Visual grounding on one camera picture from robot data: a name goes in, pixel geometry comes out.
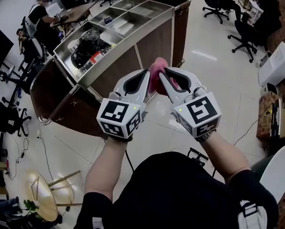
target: pink cloth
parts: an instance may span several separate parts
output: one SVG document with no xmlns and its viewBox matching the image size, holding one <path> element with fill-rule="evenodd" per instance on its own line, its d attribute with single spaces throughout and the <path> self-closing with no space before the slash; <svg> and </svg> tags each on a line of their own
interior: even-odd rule
<svg viewBox="0 0 285 229">
<path fill-rule="evenodd" d="M 161 95 L 166 95 L 167 92 L 162 84 L 162 81 L 160 79 L 160 72 L 165 73 L 164 68 L 168 67 L 168 63 L 163 58 L 157 58 L 155 62 L 151 65 L 149 71 L 150 71 L 150 85 L 149 85 L 149 93 L 154 93 L 155 91 Z M 174 79 L 172 79 L 173 84 L 178 87 L 178 84 Z"/>
</svg>

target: stainless steel tray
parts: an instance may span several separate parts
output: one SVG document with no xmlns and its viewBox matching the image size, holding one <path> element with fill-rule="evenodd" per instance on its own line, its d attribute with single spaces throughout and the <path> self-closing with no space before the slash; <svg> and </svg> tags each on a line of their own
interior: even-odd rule
<svg viewBox="0 0 285 229">
<path fill-rule="evenodd" d="M 122 36 L 127 37 L 150 20 L 151 18 L 132 12 L 126 12 L 125 14 L 114 19 L 111 23 L 108 23 L 106 27 L 113 29 Z"/>
<path fill-rule="evenodd" d="M 123 10 L 130 10 L 145 1 L 147 0 L 121 0 L 120 2 L 113 4 L 112 7 Z"/>
<path fill-rule="evenodd" d="M 91 22 L 84 23 L 80 28 L 74 31 L 71 35 L 69 35 L 55 50 L 54 53 L 57 55 L 58 60 L 62 63 L 66 71 L 73 77 L 76 82 L 79 82 L 82 76 L 89 70 L 89 67 L 81 67 L 76 68 L 71 62 L 71 54 L 72 51 L 68 48 L 70 42 L 79 39 L 82 34 L 88 31 L 91 28 L 95 28 L 100 32 L 100 38 L 109 44 L 118 44 L 123 40 L 123 37 L 114 31 L 100 26 L 98 24 L 94 24 Z"/>
<path fill-rule="evenodd" d="M 93 17 L 90 21 L 105 26 L 104 20 L 106 18 L 111 17 L 114 20 L 123 13 L 125 13 L 124 10 L 109 7 L 105 11 Z"/>
<path fill-rule="evenodd" d="M 65 70 L 83 89 L 88 89 L 110 65 L 142 38 L 167 20 L 173 18 L 173 7 L 157 2 L 154 2 L 153 13 L 150 13 L 148 17 L 139 14 L 142 13 L 141 9 L 136 10 L 136 13 L 130 10 L 134 10 L 136 6 L 143 5 L 144 3 L 146 3 L 146 5 L 143 8 L 150 8 L 151 4 L 149 4 L 148 1 L 149 0 L 122 0 L 114 4 L 109 9 L 95 16 L 91 21 L 83 24 L 54 50 Z M 113 14 L 115 16 L 116 13 L 121 12 L 117 12 L 116 8 L 119 8 L 119 10 L 122 10 L 124 13 L 115 17 L 113 21 L 107 25 L 101 25 L 107 14 Z M 84 32 L 92 27 L 101 33 L 101 39 L 106 42 L 112 42 L 115 46 L 92 66 L 84 66 L 77 69 L 71 62 L 72 52 L 68 49 L 68 45 L 71 41 L 79 39 Z"/>
<path fill-rule="evenodd" d="M 135 6 L 130 10 L 130 12 L 153 19 L 168 9 L 170 9 L 169 5 L 148 0 L 142 4 Z"/>
</svg>

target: forearm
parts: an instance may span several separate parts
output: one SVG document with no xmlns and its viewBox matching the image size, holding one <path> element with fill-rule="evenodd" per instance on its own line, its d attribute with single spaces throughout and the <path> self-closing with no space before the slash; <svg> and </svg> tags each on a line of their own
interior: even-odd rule
<svg viewBox="0 0 285 229">
<path fill-rule="evenodd" d="M 45 23 L 48 23 L 48 24 L 57 23 L 59 21 L 58 17 L 53 18 L 53 17 L 49 17 L 48 15 L 44 16 L 42 19 Z"/>
<path fill-rule="evenodd" d="M 127 143 L 109 137 L 101 154 L 87 174 L 85 193 L 102 193 L 112 200 L 113 190 L 120 176 L 126 147 Z"/>
<path fill-rule="evenodd" d="M 225 141 L 219 134 L 213 132 L 203 143 L 214 168 L 229 182 L 238 172 L 250 169 L 245 155 L 234 145 Z"/>
<path fill-rule="evenodd" d="M 19 50 L 20 50 L 20 52 L 22 52 L 22 51 L 23 51 L 23 45 L 22 45 L 22 42 L 20 42 Z"/>
</svg>

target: white tile floor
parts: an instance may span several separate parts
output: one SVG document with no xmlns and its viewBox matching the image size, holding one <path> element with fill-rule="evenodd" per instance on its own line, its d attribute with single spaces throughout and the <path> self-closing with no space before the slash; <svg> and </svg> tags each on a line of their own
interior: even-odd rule
<svg viewBox="0 0 285 229">
<path fill-rule="evenodd" d="M 224 19 L 221 25 L 213 15 L 204 18 L 203 6 L 205 6 L 204 0 L 192 0 L 184 52 L 186 62 L 182 68 L 195 73 L 208 90 L 213 91 L 223 113 L 218 132 L 229 142 L 234 143 L 258 116 L 259 86 L 258 69 L 255 63 L 263 53 L 262 49 L 258 50 L 254 63 L 249 63 L 245 51 L 239 50 L 232 53 L 231 50 L 239 45 L 236 40 L 227 38 L 229 34 L 238 35 L 234 26 L 234 13 L 231 12 L 230 21 Z M 107 7 L 105 5 L 100 8 L 96 4 L 91 9 L 92 15 Z M 30 144 L 25 157 L 15 171 L 18 148 L 11 136 L 5 135 L 4 146 L 9 152 L 11 176 L 17 174 L 14 180 L 5 177 L 10 197 L 19 196 L 21 201 L 26 198 L 23 181 L 25 172 L 29 169 L 39 171 L 47 181 L 51 181 L 44 146 L 42 141 L 36 138 L 37 131 L 41 130 L 52 176 L 57 178 L 76 170 L 81 171 L 80 176 L 70 179 L 75 190 L 75 202 L 81 202 L 85 176 L 103 149 L 103 141 L 98 137 L 84 135 L 55 123 L 48 126 L 39 125 L 30 96 L 24 93 L 22 95 L 20 105 L 28 108 L 28 114 L 32 116 L 32 121 L 29 123 Z M 145 122 L 134 133 L 134 140 L 128 146 L 134 168 L 156 153 L 177 151 L 187 154 L 189 147 L 204 153 L 201 146 L 170 115 L 167 97 L 156 95 L 149 102 L 147 111 L 149 113 Z M 251 165 L 265 156 L 255 133 L 256 124 L 236 145 L 246 154 Z M 13 136 L 21 152 L 23 137 Z M 212 174 L 214 168 L 211 162 L 206 163 L 205 169 Z M 118 198 L 131 174 L 131 168 L 124 158 L 121 177 L 114 191 L 114 199 Z M 218 173 L 215 177 L 223 181 Z M 80 207 L 71 208 L 70 212 L 63 216 L 63 224 L 59 225 L 59 228 L 73 228 L 79 211 Z"/>
</svg>

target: person sitting at desk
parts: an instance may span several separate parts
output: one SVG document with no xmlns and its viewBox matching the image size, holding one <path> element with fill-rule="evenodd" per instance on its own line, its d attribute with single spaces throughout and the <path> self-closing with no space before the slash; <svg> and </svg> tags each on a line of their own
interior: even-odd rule
<svg viewBox="0 0 285 229">
<path fill-rule="evenodd" d="M 47 51 L 53 54 L 53 50 L 60 44 L 58 33 L 51 28 L 51 23 L 57 23 L 58 17 L 52 18 L 48 16 L 46 7 L 48 7 L 49 0 L 37 0 L 37 3 L 31 8 L 28 18 L 37 25 L 35 37 L 39 42 L 42 42 L 47 48 Z"/>
</svg>

